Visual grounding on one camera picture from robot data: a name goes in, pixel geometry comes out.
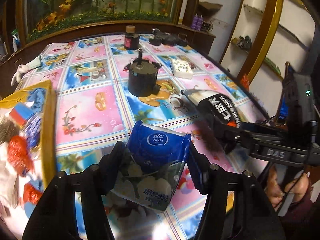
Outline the right hand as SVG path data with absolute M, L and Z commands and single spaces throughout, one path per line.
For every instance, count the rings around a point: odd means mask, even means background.
M 306 194 L 309 188 L 309 178 L 306 173 L 288 183 L 282 190 L 277 182 L 277 171 L 274 166 L 272 166 L 268 173 L 266 195 L 271 202 L 272 206 L 276 208 L 283 200 L 286 193 L 293 193 L 293 202 L 299 202 Z

